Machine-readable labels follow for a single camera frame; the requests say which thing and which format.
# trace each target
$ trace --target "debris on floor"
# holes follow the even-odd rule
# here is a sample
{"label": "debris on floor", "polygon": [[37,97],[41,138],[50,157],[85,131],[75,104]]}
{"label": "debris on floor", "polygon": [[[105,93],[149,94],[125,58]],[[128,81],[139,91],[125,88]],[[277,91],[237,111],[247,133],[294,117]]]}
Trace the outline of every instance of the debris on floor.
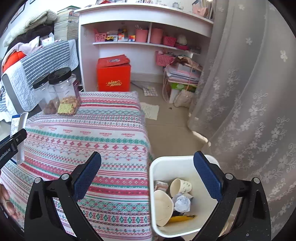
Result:
{"label": "debris on floor", "polygon": [[140,81],[131,81],[131,83],[141,88],[144,92],[144,96],[158,96],[156,88],[151,86],[150,83]]}
{"label": "debris on floor", "polygon": [[140,105],[141,105],[141,109],[145,113],[145,118],[157,120],[157,115],[159,111],[158,105],[151,105],[145,102],[140,102]]}

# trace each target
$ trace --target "black jar lid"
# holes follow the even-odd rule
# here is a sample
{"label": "black jar lid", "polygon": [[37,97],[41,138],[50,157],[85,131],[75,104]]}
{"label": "black jar lid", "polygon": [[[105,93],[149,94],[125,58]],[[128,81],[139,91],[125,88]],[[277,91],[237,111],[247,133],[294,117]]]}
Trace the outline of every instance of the black jar lid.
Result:
{"label": "black jar lid", "polygon": [[33,89],[38,89],[40,86],[44,85],[48,81],[48,75],[49,73],[46,73],[36,79],[32,84]]}
{"label": "black jar lid", "polygon": [[71,74],[72,74],[71,69],[68,67],[53,71],[48,76],[49,84],[51,84],[51,85],[59,84],[65,80],[69,79],[71,77]]}

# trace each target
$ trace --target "red box lid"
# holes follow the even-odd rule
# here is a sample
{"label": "red box lid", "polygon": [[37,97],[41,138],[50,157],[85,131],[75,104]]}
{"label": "red box lid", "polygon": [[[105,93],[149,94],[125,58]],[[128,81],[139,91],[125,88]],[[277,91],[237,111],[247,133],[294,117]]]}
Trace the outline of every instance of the red box lid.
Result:
{"label": "red box lid", "polygon": [[120,65],[120,64],[127,64],[129,63],[130,60],[124,55],[118,55],[118,56],[113,56],[113,57],[107,57],[107,58],[100,58],[98,60],[98,68],[105,68],[105,67],[110,67],[110,66],[115,66],[115,65]]}

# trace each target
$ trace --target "silver bolt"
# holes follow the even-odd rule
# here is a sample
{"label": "silver bolt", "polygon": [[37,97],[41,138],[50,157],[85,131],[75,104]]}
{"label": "silver bolt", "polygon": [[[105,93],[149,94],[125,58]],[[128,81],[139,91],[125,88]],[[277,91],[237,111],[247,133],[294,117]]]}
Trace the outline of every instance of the silver bolt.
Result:
{"label": "silver bolt", "polygon": [[254,178],[254,182],[260,183],[260,179],[256,177],[256,178]]}
{"label": "silver bolt", "polygon": [[39,183],[41,181],[41,178],[40,177],[37,177],[36,179],[35,179],[35,183]]}
{"label": "silver bolt", "polygon": [[69,174],[65,173],[62,175],[63,180],[67,180],[69,178]]}
{"label": "silver bolt", "polygon": [[233,178],[233,175],[230,174],[230,173],[226,173],[225,174],[225,177],[228,179],[228,180],[231,180]]}

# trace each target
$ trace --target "baseboard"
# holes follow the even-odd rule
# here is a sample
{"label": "baseboard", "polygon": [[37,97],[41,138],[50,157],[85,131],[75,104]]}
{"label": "baseboard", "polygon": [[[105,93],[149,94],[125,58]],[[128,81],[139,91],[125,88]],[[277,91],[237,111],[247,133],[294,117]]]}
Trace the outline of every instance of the baseboard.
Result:
{"label": "baseboard", "polygon": [[161,75],[161,74],[146,74],[146,73],[131,73],[131,80],[151,82],[151,83],[162,83],[163,82],[163,75]]}

